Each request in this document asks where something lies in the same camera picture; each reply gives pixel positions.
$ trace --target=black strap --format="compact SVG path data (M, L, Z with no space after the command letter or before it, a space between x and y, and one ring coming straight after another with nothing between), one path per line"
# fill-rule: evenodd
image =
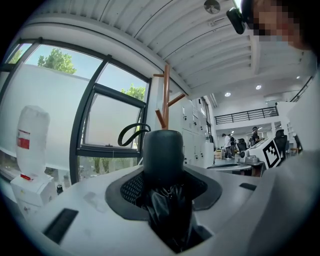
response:
M146 126L149 128L149 130L147 129L141 129L141 130L138 130L136 131L125 143L122 143L122 139L124 138L125 134L127 131L129 131L131 128L133 127L138 127L138 126ZM133 124L130 124L128 125L127 127L125 127L119 134L119 137L118 137L118 145L120 147L125 147L127 145L129 145L137 136L139 136L140 134L142 133L148 133L148 132L151 132L151 128L149 125L147 125L146 123L141 123L141 122L138 122L138 123L133 123Z

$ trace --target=black metal railing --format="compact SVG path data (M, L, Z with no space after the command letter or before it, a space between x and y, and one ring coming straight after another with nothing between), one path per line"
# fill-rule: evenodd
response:
M276 106L215 116L217 125L279 116Z
M306 82L306 84L302 87L302 89L296 94L296 96L294 96L293 97L293 99L292 100L290 100L290 102L297 102L299 99L300 99L300 97L301 97L301 95L302 94L304 94L304 92L306 91L306 89L308 88L308 86L309 86L309 83L310 83L310 81L312 80L312 76L308 79L308 81Z

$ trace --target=red label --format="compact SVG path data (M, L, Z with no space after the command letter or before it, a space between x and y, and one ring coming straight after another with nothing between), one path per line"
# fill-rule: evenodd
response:
M18 147L28 150L30 146L30 140L25 138L18 138Z

